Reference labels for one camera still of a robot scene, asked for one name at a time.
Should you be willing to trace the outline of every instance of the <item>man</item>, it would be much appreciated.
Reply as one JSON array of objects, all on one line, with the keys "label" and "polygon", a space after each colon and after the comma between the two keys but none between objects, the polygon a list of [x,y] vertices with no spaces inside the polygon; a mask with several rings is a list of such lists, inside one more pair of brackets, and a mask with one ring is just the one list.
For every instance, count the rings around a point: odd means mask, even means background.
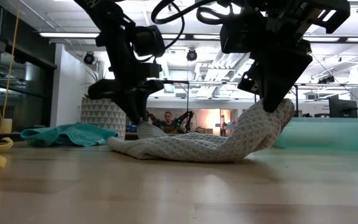
[{"label": "man", "polygon": [[161,128],[174,128],[175,123],[172,121],[171,112],[167,111],[164,114],[165,121],[161,122]]}]

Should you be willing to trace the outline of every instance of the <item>white towel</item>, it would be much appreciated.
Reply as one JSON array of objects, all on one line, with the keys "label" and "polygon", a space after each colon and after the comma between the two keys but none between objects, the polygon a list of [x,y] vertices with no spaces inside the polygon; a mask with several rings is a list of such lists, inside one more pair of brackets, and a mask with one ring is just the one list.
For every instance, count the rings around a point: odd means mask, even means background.
[{"label": "white towel", "polygon": [[141,122],[139,140],[110,138],[113,150],[138,159],[170,159],[191,162],[238,161],[251,152],[270,147],[294,115],[291,100],[283,100],[273,113],[263,109],[263,100],[241,114],[230,137],[189,133],[170,137],[159,128]]}]

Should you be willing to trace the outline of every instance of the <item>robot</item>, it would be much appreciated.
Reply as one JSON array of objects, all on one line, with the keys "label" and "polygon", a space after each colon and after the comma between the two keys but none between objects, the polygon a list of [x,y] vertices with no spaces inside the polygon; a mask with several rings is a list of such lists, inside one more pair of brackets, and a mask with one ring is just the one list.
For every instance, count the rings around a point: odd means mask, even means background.
[{"label": "robot", "polygon": [[[146,111],[147,113],[147,117],[149,117],[152,120],[152,124],[156,127],[161,127],[161,120],[159,120],[158,118],[156,118],[153,114],[150,114],[148,111]],[[177,130],[178,132],[182,133],[183,131],[181,130],[181,126],[183,124],[183,122],[186,120],[186,124],[185,124],[185,132],[186,133],[190,133],[190,124],[191,124],[191,119],[193,119],[194,116],[194,112],[192,111],[186,111],[184,114],[180,115],[178,118],[175,118],[173,120],[173,123],[175,124],[174,129]]]},{"label": "robot", "polygon": [[[175,19],[182,22],[181,31],[172,43],[165,46],[157,26],[136,26],[126,16],[119,0],[74,0],[81,6],[100,34],[98,47],[106,46],[111,62],[109,70],[115,80],[100,80],[89,88],[91,99],[110,98],[128,117],[138,124],[147,119],[146,104],[150,94],[163,89],[158,78],[161,66],[147,63],[161,57],[181,36],[185,27],[183,16],[197,10],[200,22],[210,25],[222,24],[220,31],[223,53],[248,53],[255,62],[243,74],[238,88],[258,94],[264,99],[264,110],[274,112],[300,75],[312,62],[311,47],[303,35],[311,25],[324,27],[332,34],[350,16],[347,0],[201,0],[181,11],[174,0],[162,0],[152,11],[155,24],[166,24]],[[221,15],[204,7],[212,2],[229,7],[229,15]],[[240,14],[232,13],[232,5],[241,7]],[[157,19],[165,7],[173,7],[178,13]],[[203,17],[209,13],[218,19]],[[145,60],[140,57],[150,55]]]}]

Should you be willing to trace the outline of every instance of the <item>teal plastic bin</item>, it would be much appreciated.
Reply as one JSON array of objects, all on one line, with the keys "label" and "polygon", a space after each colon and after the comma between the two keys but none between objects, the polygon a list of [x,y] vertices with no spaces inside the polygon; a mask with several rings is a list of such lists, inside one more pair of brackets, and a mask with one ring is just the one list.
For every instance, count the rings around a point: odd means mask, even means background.
[{"label": "teal plastic bin", "polygon": [[358,118],[293,118],[274,146],[358,151]]}]

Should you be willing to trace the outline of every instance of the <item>geometric patterned planter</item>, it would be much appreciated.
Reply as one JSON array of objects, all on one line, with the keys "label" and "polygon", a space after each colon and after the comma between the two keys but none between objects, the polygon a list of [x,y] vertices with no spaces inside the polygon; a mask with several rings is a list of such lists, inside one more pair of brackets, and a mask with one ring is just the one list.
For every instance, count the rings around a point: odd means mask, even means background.
[{"label": "geometric patterned planter", "polygon": [[122,140],[125,140],[126,118],[124,111],[110,99],[82,99],[81,122],[117,131]]}]

